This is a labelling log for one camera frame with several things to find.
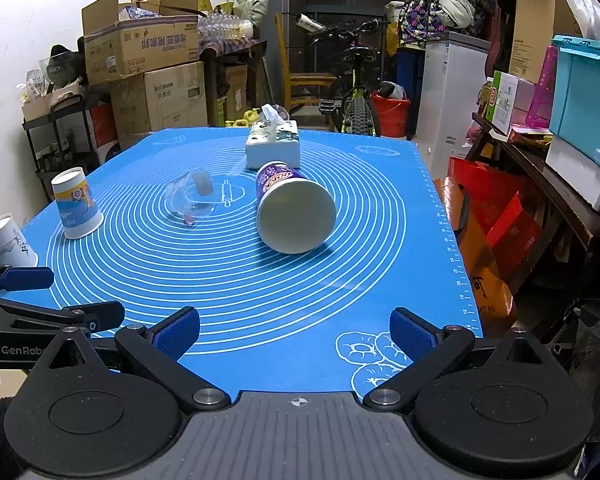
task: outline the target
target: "red bucket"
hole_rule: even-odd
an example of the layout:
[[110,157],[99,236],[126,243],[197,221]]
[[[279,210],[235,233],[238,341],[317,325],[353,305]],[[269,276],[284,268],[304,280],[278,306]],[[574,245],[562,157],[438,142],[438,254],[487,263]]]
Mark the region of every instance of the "red bucket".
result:
[[380,97],[378,92],[371,94],[371,101],[378,112],[382,136],[398,138],[406,136],[411,101],[408,99],[385,99]]

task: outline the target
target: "bicycle wheel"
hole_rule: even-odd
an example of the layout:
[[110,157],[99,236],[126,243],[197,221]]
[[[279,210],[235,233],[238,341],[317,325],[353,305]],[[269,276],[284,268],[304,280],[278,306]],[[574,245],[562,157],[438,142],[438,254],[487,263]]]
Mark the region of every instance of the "bicycle wheel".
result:
[[372,102],[362,96],[354,97],[351,100],[350,113],[352,134],[380,137],[378,112]]

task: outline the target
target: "pink plastic basket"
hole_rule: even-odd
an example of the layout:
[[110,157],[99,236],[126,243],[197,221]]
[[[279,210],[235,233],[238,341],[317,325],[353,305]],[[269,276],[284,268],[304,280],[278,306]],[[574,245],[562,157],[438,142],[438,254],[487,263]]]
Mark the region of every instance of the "pink plastic basket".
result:
[[548,128],[551,110],[554,107],[555,72],[558,65],[558,49],[553,45],[546,48],[540,79],[536,84],[534,98],[526,114],[525,123],[532,128]]

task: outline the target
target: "tipped over paper cup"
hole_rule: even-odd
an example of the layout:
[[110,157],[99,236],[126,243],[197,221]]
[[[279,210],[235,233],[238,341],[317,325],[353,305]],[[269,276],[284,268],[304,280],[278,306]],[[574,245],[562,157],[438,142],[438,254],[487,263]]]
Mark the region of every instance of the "tipped over paper cup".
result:
[[0,265],[35,267],[38,255],[31,248],[13,217],[0,216]]
[[71,168],[56,175],[51,186],[66,238],[82,238],[100,227],[104,216],[91,196],[82,168]]
[[336,205],[323,186],[284,162],[269,162],[256,175],[256,224],[262,241],[283,254],[320,246],[336,222]]

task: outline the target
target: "bicycle seat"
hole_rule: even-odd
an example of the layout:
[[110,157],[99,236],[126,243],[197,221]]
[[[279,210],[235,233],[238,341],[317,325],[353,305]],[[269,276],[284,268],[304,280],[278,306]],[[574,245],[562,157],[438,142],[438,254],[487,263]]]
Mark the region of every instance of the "bicycle seat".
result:
[[376,51],[369,46],[352,46],[342,53],[342,60],[346,63],[373,63]]

